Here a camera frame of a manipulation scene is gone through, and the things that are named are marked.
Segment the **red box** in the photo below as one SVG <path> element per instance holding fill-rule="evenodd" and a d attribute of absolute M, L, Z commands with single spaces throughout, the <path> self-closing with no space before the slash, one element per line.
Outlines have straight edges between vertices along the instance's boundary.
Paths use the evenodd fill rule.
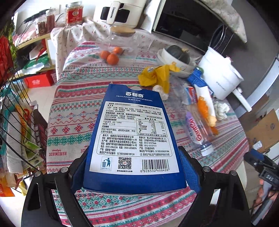
<path fill-rule="evenodd" d="M 28 88 L 49 87 L 54 84 L 51 76 L 52 73 L 53 70 L 44 71 L 34 76 L 24 78 L 24 82 Z"/>

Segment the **metal screw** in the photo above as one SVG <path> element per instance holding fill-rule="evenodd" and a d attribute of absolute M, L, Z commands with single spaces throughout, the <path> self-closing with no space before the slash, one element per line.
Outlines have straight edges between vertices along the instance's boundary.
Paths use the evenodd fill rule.
<path fill-rule="evenodd" d="M 68 167 L 63 167 L 62 169 L 61 169 L 61 172 L 67 172 L 68 171 Z"/>
<path fill-rule="evenodd" d="M 205 166 L 205 167 L 203 168 L 203 171 L 204 171 L 204 172 L 210 172 L 210 168 L 209 168 L 208 166 Z"/>
<path fill-rule="evenodd" d="M 35 173 L 35 177 L 38 177 L 38 176 L 40 176 L 41 175 L 41 172 L 40 171 L 37 171 L 36 173 Z"/>
<path fill-rule="evenodd" d="M 232 171 L 230 172 L 230 174 L 233 175 L 233 176 L 236 176 L 236 175 L 237 175 L 237 172 L 234 171 L 234 170 L 232 170 Z"/>

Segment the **orange fruit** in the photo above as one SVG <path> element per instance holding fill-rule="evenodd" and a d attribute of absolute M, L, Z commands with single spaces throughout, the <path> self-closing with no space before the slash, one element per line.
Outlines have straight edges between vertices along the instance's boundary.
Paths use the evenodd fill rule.
<path fill-rule="evenodd" d="M 107 57 L 108 57 L 109 55 L 110 55 L 110 52 L 109 52 L 109 51 L 103 50 L 103 51 L 101 51 L 101 53 L 100 53 L 100 58 L 106 60 Z"/>
<path fill-rule="evenodd" d="M 107 63 L 110 65 L 116 65 L 119 62 L 119 58 L 115 54 L 110 54 L 107 57 Z"/>
<path fill-rule="evenodd" d="M 119 47 L 119 46 L 117 46 L 117 47 L 115 47 L 114 49 L 113 49 L 113 51 L 112 51 L 114 54 L 122 54 L 122 52 L 123 52 L 123 49 L 121 48 L 121 47 Z"/>

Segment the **microwave oven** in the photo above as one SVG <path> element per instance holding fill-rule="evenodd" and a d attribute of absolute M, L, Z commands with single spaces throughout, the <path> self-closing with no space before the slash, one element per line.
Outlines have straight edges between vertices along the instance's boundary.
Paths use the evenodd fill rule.
<path fill-rule="evenodd" d="M 234 34 L 217 14 L 198 0 L 161 0 L 152 31 L 204 53 L 210 46 L 220 54 Z"/>

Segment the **black wire rack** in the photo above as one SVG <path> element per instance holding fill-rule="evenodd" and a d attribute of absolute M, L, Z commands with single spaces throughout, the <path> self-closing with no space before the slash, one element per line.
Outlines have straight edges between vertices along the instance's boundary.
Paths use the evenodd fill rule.
<path fill-rule="evenodd" d="M 18 43 L 33 22 L 26 24 Z M 12 59 L 9 40 L 0 40 L 0 178 L 10 172 L 21 180 L 46 172 L 47 122 L 21 79 L 20 56 Z"/>

